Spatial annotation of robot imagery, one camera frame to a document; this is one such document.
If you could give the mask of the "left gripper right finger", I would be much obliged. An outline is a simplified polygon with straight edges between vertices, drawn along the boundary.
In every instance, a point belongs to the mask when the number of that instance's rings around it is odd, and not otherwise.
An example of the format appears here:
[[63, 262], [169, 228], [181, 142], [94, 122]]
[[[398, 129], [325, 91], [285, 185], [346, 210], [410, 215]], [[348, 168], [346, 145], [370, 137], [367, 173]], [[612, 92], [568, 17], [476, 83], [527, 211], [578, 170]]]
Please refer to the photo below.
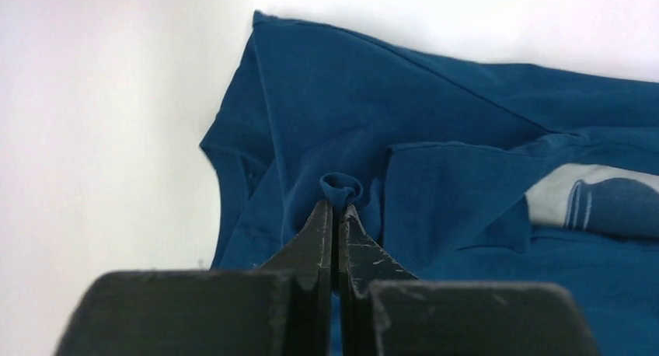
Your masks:
[[596, 355], [571, 293], [548, 282], [423, 281], [364, 230], [338, 229], [346, 355]]

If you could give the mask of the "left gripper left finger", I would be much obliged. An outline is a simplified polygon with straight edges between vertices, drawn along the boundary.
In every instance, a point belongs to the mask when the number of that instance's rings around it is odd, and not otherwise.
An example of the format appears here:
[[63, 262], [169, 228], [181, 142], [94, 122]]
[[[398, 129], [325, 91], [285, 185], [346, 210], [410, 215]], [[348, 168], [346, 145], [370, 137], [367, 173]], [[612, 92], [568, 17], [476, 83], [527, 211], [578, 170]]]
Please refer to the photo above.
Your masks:
[[333, 210], [320, 201], [251, 270], [115, 271], [72, 313], [59, 355], [327, 355]]

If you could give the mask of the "blue mickey print t-shirt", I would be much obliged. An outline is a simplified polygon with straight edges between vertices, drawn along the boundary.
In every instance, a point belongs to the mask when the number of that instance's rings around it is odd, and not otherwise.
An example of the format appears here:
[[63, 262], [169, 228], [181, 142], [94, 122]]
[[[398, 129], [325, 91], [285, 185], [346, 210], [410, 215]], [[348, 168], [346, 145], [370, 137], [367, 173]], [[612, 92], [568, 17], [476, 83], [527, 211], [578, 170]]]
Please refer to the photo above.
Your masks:
[[318, 201], [353, 205], [422, 279], [555, 282], [603, 355], [658, 353], [655, 83], [256, 12], [200, 147], [221, 193], [214, 267], [258, 267]]

